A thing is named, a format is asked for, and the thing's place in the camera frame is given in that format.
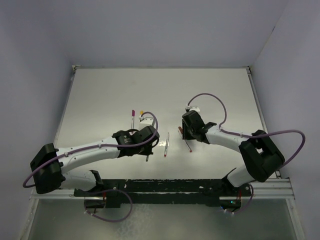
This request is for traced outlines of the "white pen brown tip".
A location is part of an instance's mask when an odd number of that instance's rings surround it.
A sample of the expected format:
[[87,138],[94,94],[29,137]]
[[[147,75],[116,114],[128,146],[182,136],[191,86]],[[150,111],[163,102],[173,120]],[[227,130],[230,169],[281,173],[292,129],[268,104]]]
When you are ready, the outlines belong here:
[[178,131],[178,134],[179,134],[179,136],[181,137],[181,139],[182,139],[182,141],[184,142],[184,144],[186,145],[188,151],[189,151],[190,153],[192,153],[192,149],[191,149],[191,147],[189,146],[189,144],[187,143],[187,141],[186,141],[185,139],[183,139],[182,133],[181,133],[180,131]]

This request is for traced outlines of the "white pen purple end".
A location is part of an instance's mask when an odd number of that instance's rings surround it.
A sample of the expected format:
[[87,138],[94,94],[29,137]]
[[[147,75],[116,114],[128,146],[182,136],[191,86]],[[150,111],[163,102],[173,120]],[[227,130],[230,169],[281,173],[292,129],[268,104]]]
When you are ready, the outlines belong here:
[[131,114],[131,129],[134,129],[135,128],[135,115],[133,116]]

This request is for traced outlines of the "white pen red end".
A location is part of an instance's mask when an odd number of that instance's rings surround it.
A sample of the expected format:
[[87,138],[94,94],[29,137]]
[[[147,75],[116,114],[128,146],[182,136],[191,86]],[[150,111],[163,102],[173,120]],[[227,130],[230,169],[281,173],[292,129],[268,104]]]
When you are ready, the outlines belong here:
[[165,147],[164,147],[164,154],[163,154],[164,157],[167,157],[167,154],[168,154],[169,139],[170,139],[170,133],[168,132],[166,136]]

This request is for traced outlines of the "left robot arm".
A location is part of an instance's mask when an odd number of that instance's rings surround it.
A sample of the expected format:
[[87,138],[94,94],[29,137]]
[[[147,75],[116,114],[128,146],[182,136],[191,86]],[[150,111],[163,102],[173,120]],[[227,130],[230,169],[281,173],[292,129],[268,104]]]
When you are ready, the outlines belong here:
[[98,196],[103,191],[99,173],[96,170],[79,173],[76,168],[101,160],[151,155],[159,138],[157,129],[148,125],[141,130],[119,130],[82,146],[55,148],[53,143],[45,144],[30,163],[36,192],[47,194],[69,188]]

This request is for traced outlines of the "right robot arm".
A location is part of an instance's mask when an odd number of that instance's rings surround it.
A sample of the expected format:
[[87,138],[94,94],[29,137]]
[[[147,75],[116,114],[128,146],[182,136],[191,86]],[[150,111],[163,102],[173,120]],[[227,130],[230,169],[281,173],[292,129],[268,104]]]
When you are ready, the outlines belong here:
[[248,137],[227,134],[214,122],[204,123],[195,110],[183,114],[181,122],[184,140],[222,146],[241,154],[244,164],[222,179],[222,190],[228,196],[235,195],[244,184],[265,182],[285,163],[283,154],[271,138],[260,137],[265,134],[263,130],[257,130]]

